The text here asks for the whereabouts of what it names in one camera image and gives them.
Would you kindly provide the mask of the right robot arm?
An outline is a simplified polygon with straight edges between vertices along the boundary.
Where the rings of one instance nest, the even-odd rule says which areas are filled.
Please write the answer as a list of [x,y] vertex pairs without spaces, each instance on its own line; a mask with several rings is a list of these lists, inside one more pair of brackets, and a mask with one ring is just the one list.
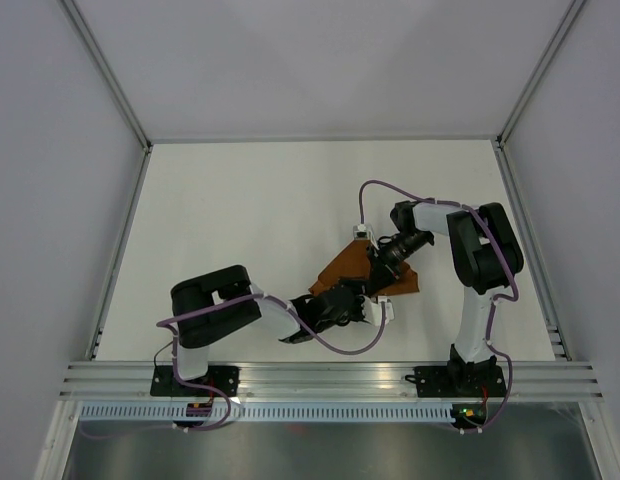
[[504,207],[499,203],[472,208],[402,201],[395,204],[390,218],[397,233],[367,249],[370,274],[366,294],[375,296],[396,285],[404,261],[432,245],[435,235],[447,237],[454,271],[464,286],[464,301],[459,333],[437,379],[459,395],[495,385],[502,379],[496,353],[488,345],[495,302],[518,299],[514,277],[524,266]]

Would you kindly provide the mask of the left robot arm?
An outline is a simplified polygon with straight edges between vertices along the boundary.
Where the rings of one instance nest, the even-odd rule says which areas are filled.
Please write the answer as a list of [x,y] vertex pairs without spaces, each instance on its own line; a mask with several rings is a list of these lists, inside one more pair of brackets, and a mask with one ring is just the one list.
[[253,284],[242,265],[181,281],[170,298],[173,319],[162,326],[174,336],[173,383],[188,396],[207,387],[211,345],[254,323],[268,326],[278,341],[295,345],[330,328],[366,320],[367,298],[359,281],[283,301]]

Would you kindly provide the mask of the brown satin napkin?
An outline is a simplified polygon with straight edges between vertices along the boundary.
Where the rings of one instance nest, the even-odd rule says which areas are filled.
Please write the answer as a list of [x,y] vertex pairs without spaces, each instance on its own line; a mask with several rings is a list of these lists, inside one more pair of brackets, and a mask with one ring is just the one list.
[[[357,283],[366,283],[372,280],[371,264],[367,257],[367,250],[371,246],[369,240],[351,241],[317,276],[317,280],[309,287],[308,291],[313,296],[318,296],[324,291],[337,285],[341,280]],[[397,296],[418,293],[419,278],[407,262],[399,264],[400,275],[395,278],[389,274],[386,285],[383,287],[373,286],[365,288],[365,294],[369,297]]]

